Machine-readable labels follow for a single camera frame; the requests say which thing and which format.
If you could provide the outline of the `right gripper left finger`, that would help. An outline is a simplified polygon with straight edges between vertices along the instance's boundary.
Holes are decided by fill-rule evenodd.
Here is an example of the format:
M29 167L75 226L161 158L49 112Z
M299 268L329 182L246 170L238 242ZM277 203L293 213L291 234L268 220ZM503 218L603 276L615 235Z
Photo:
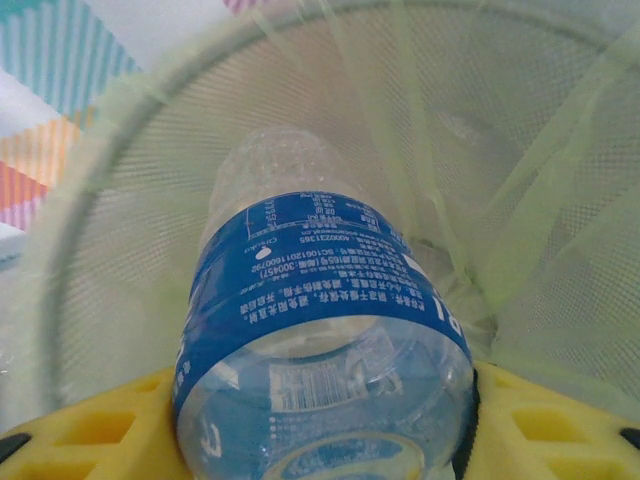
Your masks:
M3 479L190 479L160 370L1 435Z

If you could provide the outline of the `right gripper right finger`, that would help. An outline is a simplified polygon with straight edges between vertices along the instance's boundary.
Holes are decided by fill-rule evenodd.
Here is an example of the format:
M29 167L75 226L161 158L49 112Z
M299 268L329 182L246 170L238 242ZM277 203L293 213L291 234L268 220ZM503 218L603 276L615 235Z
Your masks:
M639 477L639 424L475 364L470 428L453 457L456 479Z

